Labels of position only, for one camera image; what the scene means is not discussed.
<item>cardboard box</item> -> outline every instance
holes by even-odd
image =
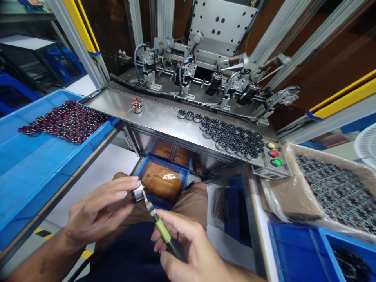
[[[365,184],[367,190],[373,194],[374,198],[376,198],[375,173],[364,165],[322,151],[290,143],[284,144],[282,148],[293,177],[262,183],[269,209],[284,222],[308,222],[312,225],[323,226],[344,233],[364,242],[376,244],[376,236],[366,232],[362,226],[357,229],[346,226],[330,219],[322,211],[321,205],[295,161],[295,157],[304,155],[308,159],[336,164],[342,169],[353,171]]]

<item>industrial machine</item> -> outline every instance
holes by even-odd
[[[134,68],[111,74],[109,84],[80,103],[129,122],[126,137],[138,154],[164,157],[204,177],[241,162],[264,178],[290,176],[268,117],[296,100],[301,87],[259,85],[290,58],[279,54],[258,65],[236,54],[257,13],[226,1],[194,5],[187,44],[169,36],[139,44]]]

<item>left hand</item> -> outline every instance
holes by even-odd
[[[129,202],[118,211],[108,211],[107,206],[124,199],[129,191],[140,185],[137,176],[121,177],[83,197],[70,209],[68,224],[62,230],[69,246],[81,249],[114,231],[132,212],[134,205]]]

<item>stainless steel workbench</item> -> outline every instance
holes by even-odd
[[[121,78],[134,79],[134,69],[124,73]],[[162,85],[163,92],[176,92],[179,87],[170,82],[168,75],[162,75],[156,79],[156,83]],[[205,88],[191,84],[189,93],[195,95],[196,101],[215,103],[217,96],[209,96]],[[134,98],[141,98],[142,112],[134,113],[131,108]],[[86,107],[98,110],[111,116],[115,116],[127,122],[125,128],[130,146],[138,154],[155,154],[168,159],[173,163],[185,166],[201,176],[210,177],[220,174],[229,167],[236,167],[240,163],[252,165],[253,173],[262,177],[277,179],[290,176],[290,169],[280,148],[280,143],[275,131],[266,124],[252,124],[246,120],[237,119],[224,113],[214,113],[195,105],[182,103],[176,100],[150,96],[130,90],[120,84],[111,81],[102,90],[96,91],[85,99],[79,101]],[[242,106],[236,101],[230,101],[229,105],[233,112],[247,114],[252,111],[251,106]],[[264,134],[264,142],[276,144],[279,151],[278,157],[283,165],[274,167],[270,163],[271,157],[267,154],[268,149],[254,160],[248,160],[237,154],[230,154],[225,150],[218,150],[215,141],[206,139],[199,129],[199,123],[186,119],[179,119],[179,109],[193,111],[194,113],[220,119],[237,127],[251,129]]]

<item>finger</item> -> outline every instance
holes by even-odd
[[[96,194],[96,193],[98,193],[102,190],[107,189],[109,186],[113,186],[113,185],[116,185],[116,184],[119,184],[119,183],[126,183],[126,182],[129,182],[129,181],[137,181],[137,180],[138,180],[138,176],[127,176],[127,177],[121,177],[121,178],[111,180],[111,181],[99,186],[94,191],[92,191],[91,193],[89,193],[88,195],[83,197],[81,199],[81,201],[85,201],[87,198],[91,197],[92,195],[94,195],[94,194]]]
[[[95,197],[85,203],[82,212],[85,215],[92,216],[97,214],[101,209],[108,206],[109,204],[118,202],[125,198],[127,191],[117,191],[112,193],[105,193],[98,197]]]
[[[154,252],[161,252],[164,242],[163,238],[159,238],[154,245]]]
[[[165,242],[163,242],[162,248],[159,250],[159,252],[162,253],[163,251],[167,251],[167,244]]]
[[[108,186],[104,190],[99,190],[96,193],[92,193],[88,195],[85,199],[85,201],[90,201],[91,199],[98,197],[100,195],[103,195],[105,193],[112,193],[116,191],[132,191],[136,188],[138,188],[141,185],[140,180],[133,180],[133,181],[127,181],[127,182],[121,182],[114,184],[112,186]]]
[[[162,235],[159,232],[159,229],[157,226],[154,227],[154,231],[152,233],[152,237],[150,238],[151,241],[156,242],[159,238],[161,238]]]
[[[165,226],[166,224],[170,224],[178,233],[184,235],[189,241],[196,238],[200,231],[200,224],[190,220],[188,217],[166,210],[158,209],[156,211],[159,217],[163,220]]]
[[[169,252],[162,252],[161,265],[172,282],[195,281],[195,272],[191,266],[175,258]]]
[[[164,222],[163,224],[166,227],[166,229],[168,230],[168,232],[170,233],[171,237],[173,239],[177,240],[178,239],[178,232],[176,231],[176,229],[171,224],[169,224],[167,222]],[[162,235],[161,235],[158,227],[157,226],[154,227],[154,231],[152,233],[150,240],[153,241],[153,242],[156,242],[161,237],[162,237]]]

